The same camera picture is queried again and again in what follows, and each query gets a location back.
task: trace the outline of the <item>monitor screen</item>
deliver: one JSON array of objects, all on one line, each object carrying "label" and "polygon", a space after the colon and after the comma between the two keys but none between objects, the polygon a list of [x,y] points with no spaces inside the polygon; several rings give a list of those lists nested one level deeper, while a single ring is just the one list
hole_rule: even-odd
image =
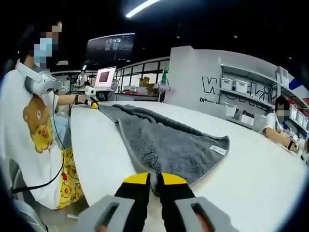
[{"label": "monitor screen", "polygon": [[98,70],[95,87],[111,88],[115,71],[116,67]]},{"label": "monitor screen", "polygon": [[86,63],[104,65],[113,61],[130,60],[134,33],[110,35],[88,41]]}]

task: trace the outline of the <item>person in white shirt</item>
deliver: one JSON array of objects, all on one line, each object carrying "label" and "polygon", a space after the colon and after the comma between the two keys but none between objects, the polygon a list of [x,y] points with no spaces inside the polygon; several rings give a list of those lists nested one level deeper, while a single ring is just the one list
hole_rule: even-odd
[{"label": "person in white shirt", "polygon": [[[46,38],[57,38],[61,32],[60,22],[46,25]],[[20,61],[27,67],[35,69],[37,52],[34,51],[37,37],[25,43],[20,49]],[[51,44],[40,44],[47,48]],[[72,149],[62,151],[55,142],[51,116],[60,105],[72,104],[73,102],[84,103],[84,95],[61,95],[53,92],[37,96],[25,88],[26,76],[18,70],[8,72],[3,80],[0,92],[0,137],[1,153],[5,159],[13,159],[21,169],[23,179],[28,187],[40,186],[56,179],[49,185],[31,190],[36,201],[42,205],[57,209],[76,202],[83,196],[83,191],[77,176]]]},{"label": "person in white shirt", "polygon": [[[283,123],[289,116],[290,104],[285,97],[280,96],[275,101],[275,112],[266,116],[266,125],[263,129],[263,133],[267,138],[282,144],[286,148],[289,147],[291,139],[288,139],[285,135]],[[291,145],[290,150],[297,152],[295,144]]]},{"label": "person in white shirt", "polygon": [[85,70],[82,70],[81,73],[77,77],[76,85],[77,88],[85,88],[88,85],[88,76]]}]

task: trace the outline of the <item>gray towel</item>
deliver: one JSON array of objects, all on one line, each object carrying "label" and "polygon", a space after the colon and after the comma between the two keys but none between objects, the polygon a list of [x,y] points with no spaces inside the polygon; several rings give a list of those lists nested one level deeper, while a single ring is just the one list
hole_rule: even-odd
[{"label": "gray towel", "polygon": [[118,126],[137,173],[166,172],[192,184],[224,158],[214,146],[229,149],[227,136],[204,134],[144,108],[115,104],[99,110]]}]

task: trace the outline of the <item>woman's hand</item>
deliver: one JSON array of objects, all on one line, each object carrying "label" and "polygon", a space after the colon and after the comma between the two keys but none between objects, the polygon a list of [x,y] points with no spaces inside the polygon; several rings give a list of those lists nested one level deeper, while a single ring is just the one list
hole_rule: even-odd
[{"label": "woman's hand", "polygon": [[86,100],[87,100],[86,95],[78,95],[78,103],[85,103]]}]

